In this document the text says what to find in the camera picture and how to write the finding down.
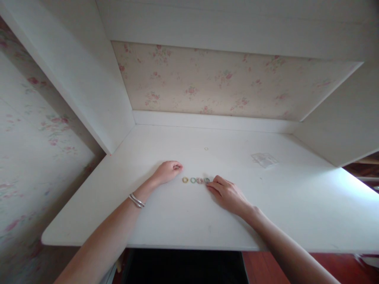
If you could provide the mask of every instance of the forearm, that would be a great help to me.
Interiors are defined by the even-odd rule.
[[[134,195],[146,203],[157,186],[148,179]],[[98,283],[125,249],[140,211],[130,198],[123,201],[87,239],[55,283]]]
[[[257,207],[249,206],[241,217],[260,235],[291,283],[339,283]]]

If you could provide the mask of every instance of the hand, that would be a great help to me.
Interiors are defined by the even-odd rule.
[[[243,217],[251,208],[242,191],[234,183],[220,176],[216,176],[206,187],[213,193],[220,206],[233,214]]]
[[[178,161],[166,161],[157,168],[150,180],[159,186],[173,180],[182,170],[183,166]]]

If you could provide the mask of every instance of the white panel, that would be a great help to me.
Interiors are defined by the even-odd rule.
[[[332,22],[377,21],[376,0],[118,0],[162,6]]]
[[[294,135],[335,166],[379,148],[379,67],[363,64]]]
[[[257,152],[270,153],[279,164],[261,168],[250,157]],[[173,159],[184,171],[151,195],[129,247],[264,249],[256,233],[219,207],[204,184],[182,183],[184,176],[219,174],[307,251],[379,253],[379,195],[293,135],[152,125],[136,125],[115,154],[102,160],[42,242],[82,245],[158,164]]]
[[[289,134],[293,133],[301,124],[300,122],[287,120],[214,116],[207,114],[185,114],[175,112],[153,112],[148,110],[133,110],[133,115],[136,124]]]
[[[1,16],[106,153],[134,126],[110,41],[90,0],[2,0]]]
[[[241,1],[236,7],[247,12],[117,0],[97,0],[97,4],[109,39],[117,41],[353,61],[366,61],[379,50],[374,41],[377,26],[315,21],[310,15],[301,19],[301,15],[295,17],[300,8],[293,17],[279,17],[273,6],[267,13],[275,16],[251,14]],[[323,10],[317,13],[315,18],[322,18]]]

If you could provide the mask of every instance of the white shelf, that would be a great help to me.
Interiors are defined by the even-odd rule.
[[[250,157],[257,152],[270,153],[279,164],[261,168]],[[293,135],[151,125],[136,125],[114,155],[103,159],[42,242],[82,245],[158,164],[172,159],[183,163],[184,172],[150,197],[129,247],[264,249],[253,230],[221,209],[204,185],[181,181],[219,174],[310,252],[379,252],[379,195]]]

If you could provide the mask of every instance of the wrist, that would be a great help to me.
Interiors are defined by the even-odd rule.
[[[161,185],[161,182],[158,178],[151,176],[145,181],[149,188],[152,190],[156,189],[158,186]]]
[[[249,203],[245,205],[240,217],[244,219],[247,223],[253,222],[254,224],[256,224],[263,217],[265,217],[265,215],[257,206],[253,206]]]

